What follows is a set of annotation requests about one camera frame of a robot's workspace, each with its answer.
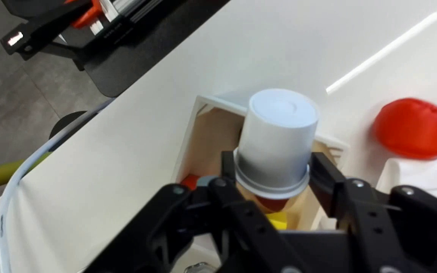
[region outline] white cup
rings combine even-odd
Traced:
[[[315,103],[300,92],[265,89],[254,94],[236,150],[237,180],[266,198],[300,194],[310,180],[318,121]]]

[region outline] red ball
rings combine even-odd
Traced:
[[[395,100],[376,118],[374,133],[394,153],[413,159],[436,159],[437,106],[412,97]]]

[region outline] white table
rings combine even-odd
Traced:
[[[351,145],[345,173],[376,182],[391,156],[369,138],[377,110],[437,103],[437,21],[325,89],[433,12],[437,0],[233,0],[28,174],[8,221],[14,271],[84,270],[174,180],[198,94],[298,89],[319,104],[319,132]]]

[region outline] floor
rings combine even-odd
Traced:
[[[0,1],[0,38],[19,22]],[[25,159],[61,116],[104,100],[72,60],[49,54],[24,60],[0,45],[0,164]]]

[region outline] wire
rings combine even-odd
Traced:
[[[102,109],[105,109],[115,98],[107,100],[99,107],[86,112],[78,120],[71,123],[64,127],[60,133],[51,138],[46,144],[43,144],[37,151],[34,151],[11,176],[4,195],[0,198],[0,273],[13,273],[11,270],[11,259],[10,259],[10,247],[8,247],[8,236],[7,236],[7,214],[16,189],[19,188],[24,176],[39,162],[42,156],[45,156],[54,145],[60,144],[63,139],[69,138],[69,135],[75,133],[78,129],[83,127],[87,121],[90,121],[95,115],[98,115]]]

